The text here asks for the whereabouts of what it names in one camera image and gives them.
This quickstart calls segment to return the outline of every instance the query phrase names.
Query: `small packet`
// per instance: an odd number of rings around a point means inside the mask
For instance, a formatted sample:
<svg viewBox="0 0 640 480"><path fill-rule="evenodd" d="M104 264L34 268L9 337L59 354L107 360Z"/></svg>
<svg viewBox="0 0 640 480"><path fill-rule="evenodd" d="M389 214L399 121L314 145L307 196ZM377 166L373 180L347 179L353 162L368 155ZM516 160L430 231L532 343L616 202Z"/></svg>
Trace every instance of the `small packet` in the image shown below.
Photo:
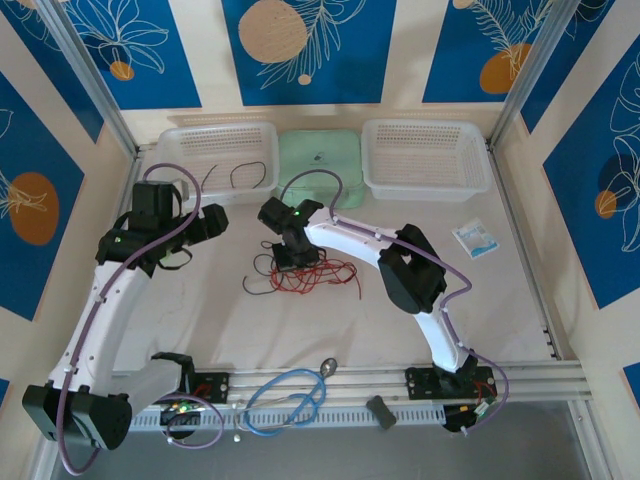
<svg viewBox="0 0 640 480"><path fill-rule="evenodd" d="M477 218L474 218L464 227L456 228L451 232L471 258L478 258L500 246L495 238L487 233L484 225Z"/></svg>

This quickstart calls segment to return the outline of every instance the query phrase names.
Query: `green plastic container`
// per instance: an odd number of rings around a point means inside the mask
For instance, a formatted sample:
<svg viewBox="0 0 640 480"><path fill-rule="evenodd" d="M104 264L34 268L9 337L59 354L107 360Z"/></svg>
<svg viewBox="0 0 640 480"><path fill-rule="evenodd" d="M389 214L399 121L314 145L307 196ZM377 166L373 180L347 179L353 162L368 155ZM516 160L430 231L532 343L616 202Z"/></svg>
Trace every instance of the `green plastic container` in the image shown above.
<svg viewBox="0 0 640 480"><path fill-rule="evenodd" d="M360 136L351 130L293 130L280 135L280 180L278 198L284 186L297 174L322 168L340 176L344 190L336 208L356 208L364 200ZM336 179L325 173L299 178L286 191L283 201L297 206L315 200L328 206L338 191Z"/></svg>

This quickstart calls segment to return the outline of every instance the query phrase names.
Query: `blue cable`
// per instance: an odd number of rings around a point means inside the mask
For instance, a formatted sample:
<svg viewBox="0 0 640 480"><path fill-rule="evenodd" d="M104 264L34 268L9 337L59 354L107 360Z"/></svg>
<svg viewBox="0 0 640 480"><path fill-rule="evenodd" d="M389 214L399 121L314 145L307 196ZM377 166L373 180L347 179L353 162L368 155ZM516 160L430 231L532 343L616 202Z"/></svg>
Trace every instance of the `blue cable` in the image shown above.
<svg viewBox="0 0 640 480"><path fill-rule="evenodd" d="M258 400L258 398L260 398L260 396L263 393L265 393L267 390L269 390L271 387L273 387L274 385L277 385L278 383L282 382L283 380L286 380L289 377L293 377L296 375L310 375L317 380L317 383L316 383L316 386L313 387L313 389L311 390L311 393L309 394L293 393L289 395L289 398L291 399L299 398L301 399L301 402L300 402L300 405L298 405L298 407L293 411L293 413L289 415L289 418L287 418L287 421L284 423L287 425L292 425L294 427L304 427L305 425L309 425L310 423L313 423L315 421L316 417L318 416L318 409L324 403L324 400L327 397L327 386L324 383L324 378L321 375L317 374L314 371L308 370L306 368L298 368L298 369L291 370L289 372L285 372L278 375L273 380L265 383L262 387L258 389L256 393L253 394L253 397L251 397L251 400L249 400L249 402L247 403L247 408L245 409L244 416L243 416L245 425L252 433L255 433L256 435L259 435L261 437L273 437L275 435L278 435L284 430L284 428L260 430L259 428L254 427L251 424L251 420L249 418L250 417L249 409L253 406L256 400ZM320 398L318 400L314 400L313 396L316 393L318 393L318 391L321 392ZM300 414L300 412L302 412L302 409L307 405L311 406L311 409L312 409L311 416L306 420L296 421L296 417Z"/></svg>

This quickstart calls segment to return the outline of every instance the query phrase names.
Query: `gray floor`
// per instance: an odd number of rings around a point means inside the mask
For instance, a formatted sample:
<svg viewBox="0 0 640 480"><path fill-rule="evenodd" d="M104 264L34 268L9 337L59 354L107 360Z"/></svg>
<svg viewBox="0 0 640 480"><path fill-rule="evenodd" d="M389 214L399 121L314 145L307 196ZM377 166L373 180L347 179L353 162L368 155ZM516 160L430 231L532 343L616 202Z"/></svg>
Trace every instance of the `gray floor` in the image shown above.
<svg viewBox="0 0 640 480"><path fill-rule="evenodd" d="M84 479L584 479L590 478L565 404L510 404L469 438L442 427L290 430L273 438L225 433L185 451L160 433L130 434ZM57 465L52 477L71 479Z"/></svg>

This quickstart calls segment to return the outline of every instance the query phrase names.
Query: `white plastic basket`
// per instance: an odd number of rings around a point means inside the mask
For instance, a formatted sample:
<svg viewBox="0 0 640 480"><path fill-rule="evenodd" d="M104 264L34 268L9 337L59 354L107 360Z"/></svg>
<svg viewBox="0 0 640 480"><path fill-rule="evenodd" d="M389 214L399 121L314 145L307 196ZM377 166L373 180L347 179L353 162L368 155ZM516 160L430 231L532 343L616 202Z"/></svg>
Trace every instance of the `white plastic basket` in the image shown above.
<svg viewBox="0 0 640 480"><path fill-rule="evenodd" d="M278 135L268 122L174 128L160 135L156 162L189 170L202 186L204 205L261 203L278 183ZM152 179L184 178L169 169L156 172ZM194 202L192 195L187 205Z"/></svg>
<svg viewBox="0 0 640 480"><path fill-rule="evenodd" d="M467 122L369 120L362 169L378 199L463 202L492 184L482 134Z"/></svg>

